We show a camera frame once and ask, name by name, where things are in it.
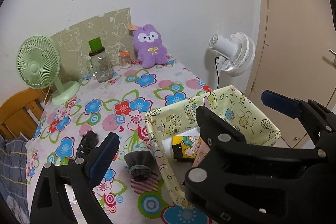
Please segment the white standing fan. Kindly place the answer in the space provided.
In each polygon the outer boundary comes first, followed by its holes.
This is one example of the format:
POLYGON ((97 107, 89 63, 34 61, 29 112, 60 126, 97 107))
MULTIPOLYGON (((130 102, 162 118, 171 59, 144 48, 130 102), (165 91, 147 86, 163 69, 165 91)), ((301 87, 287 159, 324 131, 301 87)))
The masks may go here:
POLYGON ((235 32, 228 38, 214 34, 209 40, 209 49, 216 53, 217 87, 222 72, 229 77, 242 75, 252 66, 256 53, 253 40, 242 32, 235 32))

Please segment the black plastic bag bundle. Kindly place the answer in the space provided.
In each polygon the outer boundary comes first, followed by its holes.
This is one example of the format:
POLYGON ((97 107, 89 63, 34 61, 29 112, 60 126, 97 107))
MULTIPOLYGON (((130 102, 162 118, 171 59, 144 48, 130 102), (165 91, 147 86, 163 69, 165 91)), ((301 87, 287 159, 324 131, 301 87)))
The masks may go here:
POLYGON ((98 135, 93 131, 88 131, 81 139, 80 144, 76 150, 75 158, 85 159, 89 153, 98 144, 98 135))

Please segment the beige door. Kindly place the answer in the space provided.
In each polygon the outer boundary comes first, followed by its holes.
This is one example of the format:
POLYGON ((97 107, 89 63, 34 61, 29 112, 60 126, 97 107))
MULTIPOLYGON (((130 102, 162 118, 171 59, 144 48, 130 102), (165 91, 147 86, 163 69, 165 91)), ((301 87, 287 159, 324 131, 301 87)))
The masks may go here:
POLYGON ((335 29, 329 0, 261 0, 257 50, 246 96, 281 131, 278 147, 311 148, 298 120, 261 102, 272 90, 335 110, 335 29))

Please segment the grey plaid pillow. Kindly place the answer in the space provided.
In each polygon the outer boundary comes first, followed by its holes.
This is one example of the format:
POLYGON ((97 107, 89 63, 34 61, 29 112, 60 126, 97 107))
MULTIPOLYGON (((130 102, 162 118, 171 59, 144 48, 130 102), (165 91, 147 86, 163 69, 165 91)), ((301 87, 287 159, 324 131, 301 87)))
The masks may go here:
POLYGON ((29 223, 26 139, 1 137, 1 196, 20 223, 29 223))

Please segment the pink wet wipes pack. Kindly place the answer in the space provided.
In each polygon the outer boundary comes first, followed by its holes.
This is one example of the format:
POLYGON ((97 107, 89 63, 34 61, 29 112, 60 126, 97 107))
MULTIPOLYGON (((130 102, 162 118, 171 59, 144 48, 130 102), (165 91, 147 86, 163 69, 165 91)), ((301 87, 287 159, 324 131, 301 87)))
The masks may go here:
POLYGON ((207 145, 206 142, 202 140, 201 145, 199 146, 199 149, 197 151, 197 155, 194 160, 193 167, 198 166, 202 162, 202 160, 207 156, 209 151, 210 151, 210 147, 207 145))

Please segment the yellow cartoon tissue pack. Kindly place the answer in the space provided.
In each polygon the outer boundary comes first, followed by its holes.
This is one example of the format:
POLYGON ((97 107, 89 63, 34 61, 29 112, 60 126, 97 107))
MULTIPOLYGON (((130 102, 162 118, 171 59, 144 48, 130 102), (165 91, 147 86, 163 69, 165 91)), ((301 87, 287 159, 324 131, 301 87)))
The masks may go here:
POLYGON ((199 136, 173 136, 171 148, 173 159, 180 162, 193 162, 202 139, 199 136))

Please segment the glass jar with green lid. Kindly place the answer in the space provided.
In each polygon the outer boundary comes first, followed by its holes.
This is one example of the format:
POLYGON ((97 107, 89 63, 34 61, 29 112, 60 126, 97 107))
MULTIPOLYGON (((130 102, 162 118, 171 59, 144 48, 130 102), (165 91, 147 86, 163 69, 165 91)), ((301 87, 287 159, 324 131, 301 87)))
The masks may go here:
POLYGON ((101 39, 92 39, 88 44, 90 47, 89 60, 87 61, 89 73, 94 75, 99 83, 110 80, 113 76, 113 69, 105 48, 102 46, 101 39))

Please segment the small jar with orange lid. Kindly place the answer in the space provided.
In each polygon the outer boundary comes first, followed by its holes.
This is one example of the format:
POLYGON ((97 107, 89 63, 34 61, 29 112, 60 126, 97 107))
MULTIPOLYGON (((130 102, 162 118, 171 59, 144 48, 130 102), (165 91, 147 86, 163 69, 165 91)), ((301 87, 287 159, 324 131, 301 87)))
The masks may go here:
POLYGON ((131 58, 129 51, 120 51, 118 54, 118 59, 120 66, 123 69, 129 68, 131 66, 131 58))

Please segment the floral tablecloth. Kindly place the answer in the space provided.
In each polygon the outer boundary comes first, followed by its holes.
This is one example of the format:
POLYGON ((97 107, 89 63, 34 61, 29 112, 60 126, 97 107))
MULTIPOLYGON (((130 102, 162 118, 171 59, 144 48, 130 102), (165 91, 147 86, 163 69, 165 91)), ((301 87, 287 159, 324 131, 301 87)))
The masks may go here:
POLYGON ((114 132, 120 148, 93 190, 113 223, 210 223, 198 209, 184 209, 171 200, 157 169, 147 182, 137 183, 124 161, 127 153, 149 149, 148 111, 209 92, 210 87, 173 57, 150 69, 134 61, 126 69, 115 67, 107 82, 99 83, 88 75, 79 84, 79 91, 68 102, 45 107, 27 144, 27 198, 33 199, 45 163, 67 164, 88 131, 95 132, 99 141, 114 132))

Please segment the green patterned cardboard panel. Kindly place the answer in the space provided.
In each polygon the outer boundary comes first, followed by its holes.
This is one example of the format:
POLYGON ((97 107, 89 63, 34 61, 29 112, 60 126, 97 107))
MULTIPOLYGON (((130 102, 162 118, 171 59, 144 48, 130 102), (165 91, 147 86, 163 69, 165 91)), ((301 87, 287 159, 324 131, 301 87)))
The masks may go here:
POLYGON ((89 75, 87 61, 91 48, 89 41, 100 38, 110 65, 119 65, 118 54, 129 51, 135 59, 133 37, 128 30, 131 25, 130 8, 107 12, 94 16, 51 36, 61 57, 60 79, 62 82, 79 80, 89 75))

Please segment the grey drawstring pouch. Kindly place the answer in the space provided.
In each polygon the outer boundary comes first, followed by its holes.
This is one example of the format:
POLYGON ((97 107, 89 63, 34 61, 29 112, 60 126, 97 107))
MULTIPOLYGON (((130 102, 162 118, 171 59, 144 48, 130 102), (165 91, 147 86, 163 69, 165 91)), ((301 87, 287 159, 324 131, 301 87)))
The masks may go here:
POLYGON ((124 156, 127 171, 135 182, 146 181, 151 174, 154 158, 150 151, 134 151, 124 156))

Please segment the green desk fan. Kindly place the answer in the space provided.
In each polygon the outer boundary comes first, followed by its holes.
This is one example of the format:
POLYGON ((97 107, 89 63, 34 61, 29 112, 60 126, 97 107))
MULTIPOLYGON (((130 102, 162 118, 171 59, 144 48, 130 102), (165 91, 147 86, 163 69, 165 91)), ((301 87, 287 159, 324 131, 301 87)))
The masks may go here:
POLYGON ((17 53, 16 68, 21 80, 32 89, 42 90, 54 85, 56 91, 51 101, 55 106, 69 101, 80 89, 77 81, 62 83, 59 51, 46 36, 35 35, 23 42, 17 53))

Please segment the purple plush bunny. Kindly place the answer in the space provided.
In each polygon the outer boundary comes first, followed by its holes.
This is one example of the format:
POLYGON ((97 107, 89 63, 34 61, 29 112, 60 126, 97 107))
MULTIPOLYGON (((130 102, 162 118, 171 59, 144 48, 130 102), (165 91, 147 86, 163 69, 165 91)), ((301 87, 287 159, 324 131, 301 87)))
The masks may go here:
POLYGON ((132 44, 144 69, 167 63, 167 49, 153 25, 147 24, 134 30, 132 44))

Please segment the yellow patterned storage box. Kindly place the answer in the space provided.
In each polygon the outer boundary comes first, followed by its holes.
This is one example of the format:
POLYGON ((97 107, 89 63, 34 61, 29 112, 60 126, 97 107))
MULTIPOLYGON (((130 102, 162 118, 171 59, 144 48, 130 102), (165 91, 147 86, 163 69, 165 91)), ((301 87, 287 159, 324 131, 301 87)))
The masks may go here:
POLYGON ((180 137, 188 155, 203 147, 211 148, 218 135, 228 134, 247 144, 272 147, 280 130, 242 92, 234 86, 198 94, 151 110, 145 116, 151 150, 173 202, 188 207, 186 189, 181 187, 171 162, 173 150, 166 145, 180 137))

